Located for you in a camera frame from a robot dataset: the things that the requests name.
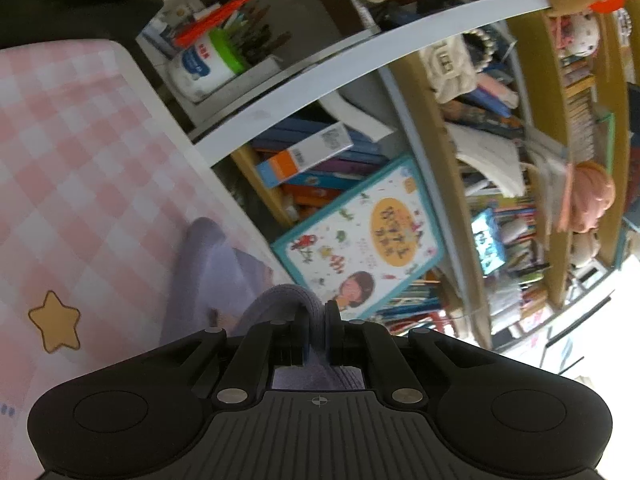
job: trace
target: crosshair mark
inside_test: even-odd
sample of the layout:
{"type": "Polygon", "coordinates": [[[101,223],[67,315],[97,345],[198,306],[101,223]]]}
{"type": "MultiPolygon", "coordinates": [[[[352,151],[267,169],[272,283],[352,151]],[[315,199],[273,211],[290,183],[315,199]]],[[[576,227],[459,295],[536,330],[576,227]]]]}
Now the crosshair mark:
{"type": "Polygon", "coordinates": [[[324,406],[326,403],[328,403],[329,399],[318,395],[318,396],[315,396],[313,399],[311,399],[310,402],[314,403],[316,406],[319,407],[319,406],[324,406]]]}

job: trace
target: white bag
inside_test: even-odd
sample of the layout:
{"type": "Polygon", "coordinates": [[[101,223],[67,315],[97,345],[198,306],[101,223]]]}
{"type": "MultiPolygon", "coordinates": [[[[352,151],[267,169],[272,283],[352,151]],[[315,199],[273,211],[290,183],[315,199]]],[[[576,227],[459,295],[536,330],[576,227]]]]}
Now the white bag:
{"type": "Polygon", "coordinates": [[[462,35],[427,46],[418,53],[439,104],[448,103],[478,86],[476,69],[462,35]]]}

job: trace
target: cartoon girl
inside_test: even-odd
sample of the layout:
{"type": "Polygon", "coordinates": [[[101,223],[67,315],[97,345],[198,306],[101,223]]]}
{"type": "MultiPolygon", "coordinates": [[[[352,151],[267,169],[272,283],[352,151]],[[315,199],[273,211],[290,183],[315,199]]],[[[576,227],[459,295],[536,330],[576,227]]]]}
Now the cartoon girl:
{"type": "Polygon", "coordinates": [[[371,297],[375,282],[373,276],[364,270],[354,272],[342,282],[338,289],[338,294],[334,296],[334,301],[340,310],[345,310],[348,306],[356,308],[371,297]]]}

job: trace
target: orange circle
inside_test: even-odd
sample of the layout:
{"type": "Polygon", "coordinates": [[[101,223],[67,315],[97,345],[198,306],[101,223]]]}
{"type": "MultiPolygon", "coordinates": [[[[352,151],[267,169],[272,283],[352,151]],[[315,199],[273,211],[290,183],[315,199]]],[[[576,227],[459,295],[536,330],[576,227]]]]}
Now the orange circle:
{"type": "Polygon", "coordinates": [[[380,257],[391,266],[404,267],[414,259],[418,237],[414,217],[402,202],[383,198],[371,213],[371,239],[380,257]]]}

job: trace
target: white container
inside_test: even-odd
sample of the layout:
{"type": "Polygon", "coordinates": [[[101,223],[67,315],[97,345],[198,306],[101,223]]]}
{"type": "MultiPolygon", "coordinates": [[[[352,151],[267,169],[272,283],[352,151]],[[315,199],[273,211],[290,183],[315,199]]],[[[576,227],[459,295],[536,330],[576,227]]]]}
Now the white container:
{"type": "Polygon", "coordinates": [[[194,103],[245,70],[246,64],[228,35],[218,28],[200,36],[168,65],[169,77],[176,88],[194,103]]]}

